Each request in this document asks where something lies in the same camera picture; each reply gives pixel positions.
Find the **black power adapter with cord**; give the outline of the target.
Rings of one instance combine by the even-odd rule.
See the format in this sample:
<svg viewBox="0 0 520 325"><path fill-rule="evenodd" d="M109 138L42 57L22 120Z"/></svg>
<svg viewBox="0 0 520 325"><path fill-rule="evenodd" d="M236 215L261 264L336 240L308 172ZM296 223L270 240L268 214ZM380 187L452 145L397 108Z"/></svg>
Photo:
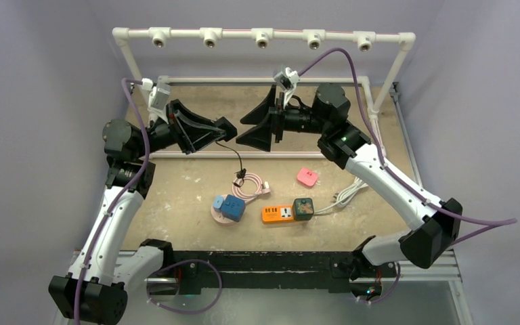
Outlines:
<svg viewBox="0 0 520 325"><path fill-rule="evenodd" d="M244 183L244 178L246 177L246 169L243 166L243 161L242 161L242 157L241 157L240 153L231 147L221 144L219 141L216 141L215 143L222 148L228 149L229 151L233 152L237 156L240 170L235 172L236 181L233 181L233 185L236 186L237 188L241 188Z"/></svg>

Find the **blue cube socket adapter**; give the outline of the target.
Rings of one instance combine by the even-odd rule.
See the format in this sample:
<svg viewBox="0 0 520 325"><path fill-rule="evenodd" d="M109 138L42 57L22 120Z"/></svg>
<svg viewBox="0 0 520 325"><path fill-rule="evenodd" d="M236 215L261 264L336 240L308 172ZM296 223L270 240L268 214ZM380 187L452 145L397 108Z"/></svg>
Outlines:
<svg viewBox="0 0 520 325"><path fill-rule="evenodd" d="M243 199L228 194L220 207L220 213L222 217L230 221L240 222L244 215L245 208L246 203Z"/></svg>

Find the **pink round socket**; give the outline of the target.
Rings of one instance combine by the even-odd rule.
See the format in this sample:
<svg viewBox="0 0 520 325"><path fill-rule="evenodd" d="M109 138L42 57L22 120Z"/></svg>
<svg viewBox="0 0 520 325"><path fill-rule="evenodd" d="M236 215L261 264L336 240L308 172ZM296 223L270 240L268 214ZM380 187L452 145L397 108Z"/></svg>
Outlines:
<svg viewBox="0 0 520 325"><path fill-rule="evenodd" d="M225 218L220 211L217 211L214 207L211 207L211 216L213 220L218 223L219 225L223 226L230 226L237 224L236 221L233 221L231 219Z"/></svg>

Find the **dark green cube plug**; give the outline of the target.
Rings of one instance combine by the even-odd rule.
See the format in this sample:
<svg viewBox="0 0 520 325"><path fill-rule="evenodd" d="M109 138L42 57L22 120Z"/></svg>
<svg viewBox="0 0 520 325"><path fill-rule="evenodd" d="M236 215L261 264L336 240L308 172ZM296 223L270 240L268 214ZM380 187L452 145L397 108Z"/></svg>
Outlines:
<svg viewBox="0 0 520 325"><path fill-rule="evenodd" d="M296 198L292 209L292 217L295 221L309 221L315 213L311 198Z"/></svg>

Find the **light blue USB charger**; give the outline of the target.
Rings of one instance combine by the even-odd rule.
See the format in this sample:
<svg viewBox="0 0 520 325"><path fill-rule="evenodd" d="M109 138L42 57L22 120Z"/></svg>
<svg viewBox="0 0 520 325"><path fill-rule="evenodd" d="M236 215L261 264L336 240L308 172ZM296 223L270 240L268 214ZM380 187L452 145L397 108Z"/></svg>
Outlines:
<svg viewBox="0 0 520 325"><path fill-rule="evenodd" d="M223 202L225 200L225 196L218 195L214 198L212 207L215 211L219 211L223 205Z"/></svg>

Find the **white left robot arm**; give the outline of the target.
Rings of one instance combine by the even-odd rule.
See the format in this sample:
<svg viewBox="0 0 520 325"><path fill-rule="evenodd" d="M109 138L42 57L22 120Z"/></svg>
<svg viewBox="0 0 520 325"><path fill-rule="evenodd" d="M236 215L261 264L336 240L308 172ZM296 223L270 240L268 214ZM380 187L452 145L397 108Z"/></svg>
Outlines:
<svg viewBox="0 0 520 325"><path fill-rule="evenodd" d="M198 264L176 262L170 242L147 239L133 256L118 264L120 248L154 177L151 153L179 146L195 153L217 141L229 141L237 129L226 118L215 121L189 111L179 100L165 106L163 116L147 125L113 119L102 131L108 174L100 211L87 241L66 275L54 276L48 291L60 313L76 324L117 324L127 308L129 292L149 276L176 280Z"/></svg>

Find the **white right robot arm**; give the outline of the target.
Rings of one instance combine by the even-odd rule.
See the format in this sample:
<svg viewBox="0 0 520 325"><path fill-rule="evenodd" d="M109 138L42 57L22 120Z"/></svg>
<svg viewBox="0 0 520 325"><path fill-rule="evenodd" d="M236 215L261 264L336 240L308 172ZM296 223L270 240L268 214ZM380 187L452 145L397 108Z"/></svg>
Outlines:
<svg viewBox="0 0 520 325"><path fill-rule="evenodd" d="M271 86L265 99L241 118L251 128L236 138L237 144L269 152L285 131L320 135L318 148L329 161L361 179L385 199L406 222L409 230L391 236L371 236L355 250L353 266L368 276L379 265L409 261L428 269L457 239L462 205L422 189L381 158L381 150L348 120L351 107L344 89L324 83L316 89L312 105L284 104L284 94Z"/></svg>

